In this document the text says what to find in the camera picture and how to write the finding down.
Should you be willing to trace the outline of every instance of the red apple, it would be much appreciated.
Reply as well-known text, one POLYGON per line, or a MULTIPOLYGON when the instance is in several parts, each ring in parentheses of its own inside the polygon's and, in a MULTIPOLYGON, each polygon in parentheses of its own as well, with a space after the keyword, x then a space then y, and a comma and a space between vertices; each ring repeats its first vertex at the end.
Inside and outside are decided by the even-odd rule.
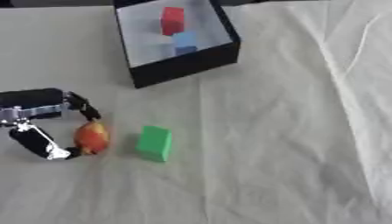
POLYGON ((98 154, 109 146, 109 132, 100 122, 88 122, 76 130, 74 141, 83 154, 98 154))

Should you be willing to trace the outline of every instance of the white cloth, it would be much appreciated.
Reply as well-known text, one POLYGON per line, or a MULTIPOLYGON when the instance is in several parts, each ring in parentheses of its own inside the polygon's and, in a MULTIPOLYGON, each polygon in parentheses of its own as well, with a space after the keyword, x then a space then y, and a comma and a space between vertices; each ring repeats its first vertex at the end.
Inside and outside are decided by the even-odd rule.
MULTIPOLYGON (((243 38, 237 65, 140 90, 110 7, 1 10, 1 90, 80 93, 113 127, 113 143, 99 157, 48 163, 2 130, 0 221, 390 223, 388 16, 357 54, 366 24, 389 6, 227 8, 243 38), (143 125, 172 130, 167 164, 132 153, 143 125)), ((39 125, 62 146, 81 121, 39 125)))

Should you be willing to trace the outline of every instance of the green block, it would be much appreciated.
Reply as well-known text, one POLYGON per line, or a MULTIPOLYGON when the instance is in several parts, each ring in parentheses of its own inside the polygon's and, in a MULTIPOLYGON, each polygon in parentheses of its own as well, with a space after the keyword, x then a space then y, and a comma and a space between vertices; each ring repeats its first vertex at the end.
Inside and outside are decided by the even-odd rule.
POLYGON ((145 159, 166 162, 172 147, 172 133, 168 129, 145 126, 136 150, 145 159))

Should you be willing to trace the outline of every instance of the open box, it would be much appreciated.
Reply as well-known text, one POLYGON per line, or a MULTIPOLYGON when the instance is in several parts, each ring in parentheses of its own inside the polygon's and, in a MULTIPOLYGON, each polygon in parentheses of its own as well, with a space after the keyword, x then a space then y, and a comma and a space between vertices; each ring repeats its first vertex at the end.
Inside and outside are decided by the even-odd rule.
POLYGON ((237 62, 241 39, 217 0, 115 0, 122 44, 136 88, 237 62), (185 10, 198 50, 177 56, 161 31, 164 7, 185 10))

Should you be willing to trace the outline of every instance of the blue cube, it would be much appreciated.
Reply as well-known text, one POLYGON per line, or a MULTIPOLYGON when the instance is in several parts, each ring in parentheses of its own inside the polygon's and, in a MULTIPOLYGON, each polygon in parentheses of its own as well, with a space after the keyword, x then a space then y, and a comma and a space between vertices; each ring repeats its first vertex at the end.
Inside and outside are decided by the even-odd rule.
POLYGON ((191 31, 175 33, 173 35, 173 39, 176 55, 193 53, 198 50, 198 47, 196 46, 195 35, 191 31))

